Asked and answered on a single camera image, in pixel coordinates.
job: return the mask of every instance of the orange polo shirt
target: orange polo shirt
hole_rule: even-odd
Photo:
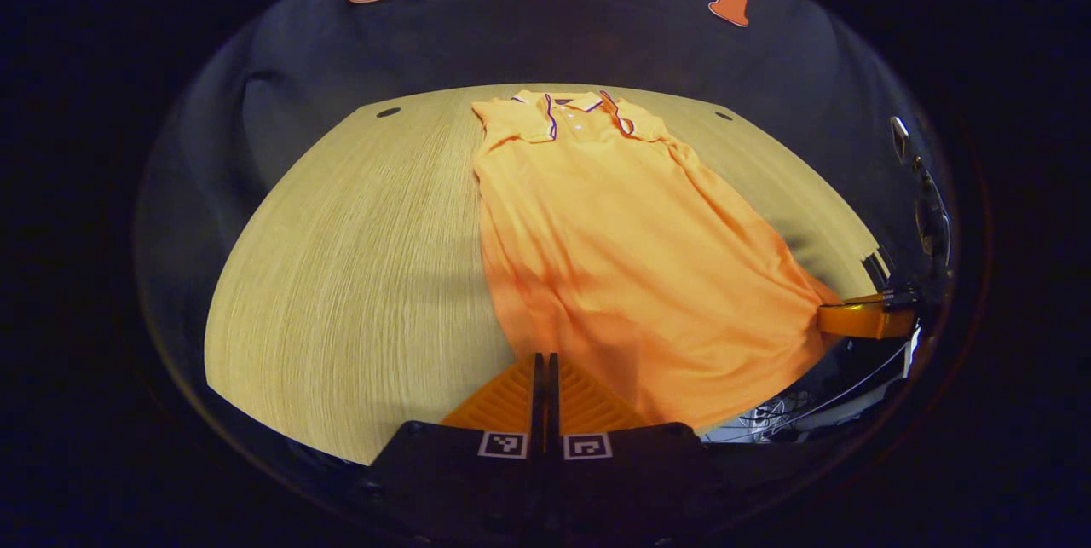
[[[839,303],[686,144],[606,93],[475,103],[481,253],[518,356],[556,352],[654,422],[762,404],[828,349]]]

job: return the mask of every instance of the cable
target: cable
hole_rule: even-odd
[[[806,418],[807,416],[811,416],[815,412],[818,412],[819,409],[823,409],[824,407],[827,407],[829,404],[834,403],[835,401],[838,401],[839,398],[843,397],[844,395],[847,395],[847,394],[853,392],[854,390],[859,389],[864,382],[866,382],[867,380],[871,380],[872,377],[874,377],[876,373],[878,373],[880,370],[883,370],[884,367],[886,367],[887,365],[890,365],[890,362],[894,359],[896,359],[899,356],[901,356],[904,353],[904,350],[906,350],[906,346],[908,346],[908,345],[909,345],[909,341],[907,341],[904,344],[902,344],[901,347],[899,347],[898,350],[895,352],[894,355],[890,356],[890,358],[886,359],[886,361],[883,362],[883,365],[877,366],[877,368],[875,370],[873,370],[871,373],[868,373],[866,377],[864,377],[863,380],[856,382],[856,384],[854,384],[852,388],[850,388],[847,391],[842,392],[841,394],[835,396],[834,398],[827,401],[826,403],[823,403],[822,405],[815,406],[813,409],[808,409],[807,412],[803,413],[803,415],[799,416],[798,418],[794,418],[794,419],[791,419],[791,420],[786,420],[786,421],[783,421],[780,425],[777,425],[775,427],[763,428],[762,430],[758,430],[758,431],[748,432],[746,434],[736,436],[736,437],[729,438],[729,439],[708,440],[707,443],[728,443],[728,442],[731,442],[731,441],[736,441],[736,440],[750,438],[750,437],[753,437],[753,436],[756,436],[756,434],[760,434],[760,433],[764,433],[764,432],[768,432],[768,431],[774,430],[774,429],[776,429],[776,430],[779,431],[780,428],[783,428],[787,425],[791,425],[793,422],[798,422],[799,420],[802,420],[803,418]]]

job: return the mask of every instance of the light wood grain surface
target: light wood grain surface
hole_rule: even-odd
[[[875,291],[861,260],[877,243],[856,214],[733,111],[611,86],[440,91],[361,107],[276,184],[213,297],[209,386],[292,439],[365,464],[405,420],[452,412],[515,360],[481,265],[470,158],[483,131],[470,104],[600,88],[663,118],[839,295]],[[401,110],[376,118],[392,107]]]

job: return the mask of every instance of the wooden table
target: wooden table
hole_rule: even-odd
[[[365,464],[403,421],[439,421],[515,360],[481,265],[470,158],[483,131],[470,104],[600,88],[663,118],[839,295],[875,291],[861,260],[878,245],[856,214],[733,111],[611,86],[440,91],[361,107],[276,184],[216,287],[209,386],[295,440]]]

